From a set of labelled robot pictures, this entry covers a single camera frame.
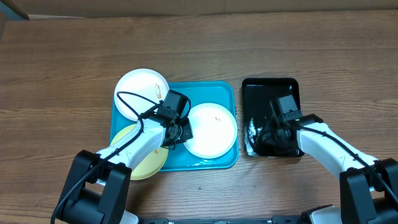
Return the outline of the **white plate with small stain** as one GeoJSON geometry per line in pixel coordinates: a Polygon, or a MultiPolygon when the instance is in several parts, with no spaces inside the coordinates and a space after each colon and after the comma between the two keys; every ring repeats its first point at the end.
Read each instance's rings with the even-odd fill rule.
{"type": "Polygon", "coordinates": [[[189,115],[193,137],[184,146],[194,156],[214,159],[226,154],[235,144],[238,128],[234,116],[215,103],[194,106],[189,115]]]}

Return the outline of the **yellow plate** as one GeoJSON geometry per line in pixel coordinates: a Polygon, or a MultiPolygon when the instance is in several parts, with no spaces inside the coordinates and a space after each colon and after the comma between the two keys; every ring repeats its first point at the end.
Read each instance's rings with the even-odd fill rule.
{"type": "Polygon", "coordinates": [[[165,164],[169,150],[166,148],[156,149],[150,153],[133,171],[131,180],[143,180],[153,176],[165,164]]]}

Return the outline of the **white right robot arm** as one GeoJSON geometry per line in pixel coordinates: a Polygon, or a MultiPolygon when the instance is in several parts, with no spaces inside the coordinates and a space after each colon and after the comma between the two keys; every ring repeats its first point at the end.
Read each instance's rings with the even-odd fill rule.
{"type": "Polygon", "coordinates": [[[274,153],[312,156],[340,182],[340,206],[301,214],[299,223],[397,223],[397,161],[378,160],[338,137],[318,116],[272,116],[255,142],[274,153]]]}

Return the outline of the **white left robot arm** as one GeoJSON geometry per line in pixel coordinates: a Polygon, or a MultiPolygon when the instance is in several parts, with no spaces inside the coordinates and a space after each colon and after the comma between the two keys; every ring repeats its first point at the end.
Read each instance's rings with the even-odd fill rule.
{"type": "Polygon", "coordinates": [[[139,223],[137,215],[125,209],[132,170],[156,149],[192,137],[187,118],[170,124],[151,118],[138,121],[119,141],[96,154],[79,152],[50,221],[139,223]]]}

